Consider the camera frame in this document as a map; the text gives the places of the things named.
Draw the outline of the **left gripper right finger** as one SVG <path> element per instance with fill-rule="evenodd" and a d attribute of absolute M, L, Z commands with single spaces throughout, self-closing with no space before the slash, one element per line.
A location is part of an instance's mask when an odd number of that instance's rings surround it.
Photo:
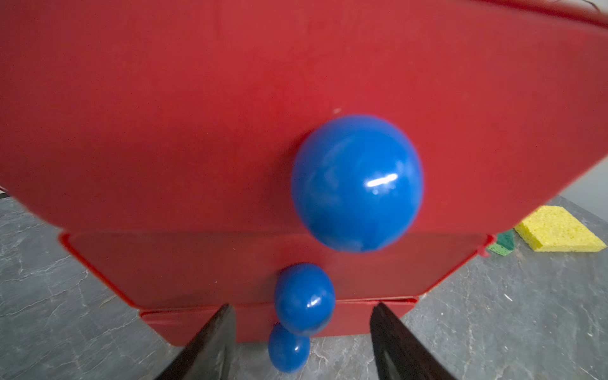
<path fill-rule="evenodd" d="M 382 302 L 372 310 L 370 335 L 380 379 L 455 380 Z"/>

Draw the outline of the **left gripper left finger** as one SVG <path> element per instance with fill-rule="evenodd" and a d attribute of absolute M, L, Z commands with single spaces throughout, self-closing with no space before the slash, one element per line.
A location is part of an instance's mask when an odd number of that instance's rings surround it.
<path fill-rule="evenodd" d="M 156 380 L 228 379 L 236 347 L 234 307 L 223 305 Z"/>

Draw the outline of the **red drawer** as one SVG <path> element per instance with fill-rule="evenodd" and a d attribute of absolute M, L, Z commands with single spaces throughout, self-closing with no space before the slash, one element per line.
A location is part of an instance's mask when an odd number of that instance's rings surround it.
<path fill-rule="evenodd" d="M 504 231 L 606 156 L 607 28 L 481 1 L 1 4 L 1 185 L 71 234 L 304 234 L 296 152 L 350 115 L 421 158 L 407 234 Z"/>
<path fill-rule="evenodd" d="M 373 308 L 386 304 L 399 318 L 413 310 L 418 297 L 401 299 L 339 300 L 331 322 L 318 336 L 339 337 L 368 334 Z M 270 303 L 232 305 L 237 318 L 237 343 L 266 341 L 279 323 Z M 142 309 L 139 316 L 173 346 L 185 346 L 195 337 L 221 306 Z"/>
<path fill-rule="evenodd" d="M 273 304 L 278 275 L 316 264 L 339 300 L 420 299 L 495 242 L 487 234 L 407 234 L 373 253 L 339 253 L 310 234 L 62 233 L 60 243 L 138 311 Z"/>

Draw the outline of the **green scouring sponge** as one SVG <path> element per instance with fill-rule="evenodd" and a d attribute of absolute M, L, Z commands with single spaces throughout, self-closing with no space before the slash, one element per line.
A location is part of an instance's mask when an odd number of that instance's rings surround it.
<path fill-rule="evenodd" d="M 513 230 L 505 231 L 497 235 L 495 243 L 488 247 L 488 250 L 492 253 L 496 253 L 502 257 L 506 257 L 511 254 L 516 248 Z"/>

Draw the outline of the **yellow sponge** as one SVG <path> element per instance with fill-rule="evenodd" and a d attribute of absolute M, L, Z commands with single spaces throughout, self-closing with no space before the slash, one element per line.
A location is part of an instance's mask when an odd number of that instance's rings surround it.
<path fill-rule="evenodd" d="M 607 245 L 559 206 L 541 206 L 515 226 L 535 252 L 598 253 Z"/>

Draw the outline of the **red drawer cabinet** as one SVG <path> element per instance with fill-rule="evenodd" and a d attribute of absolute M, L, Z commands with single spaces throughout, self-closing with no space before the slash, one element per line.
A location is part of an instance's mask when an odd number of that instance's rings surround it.
<path fill-rule="evenodd" d="M 517 0 L 481 0 L 482 3 L 494 6 L 506 6 L 511 9 L 525 10 L 551 17 L 561 17 L 570 21 L 584 22 L 589 25 L 607 28 L 607 13 L 600 13 L 565 3 L 547 1 L 517 1 Z"/>

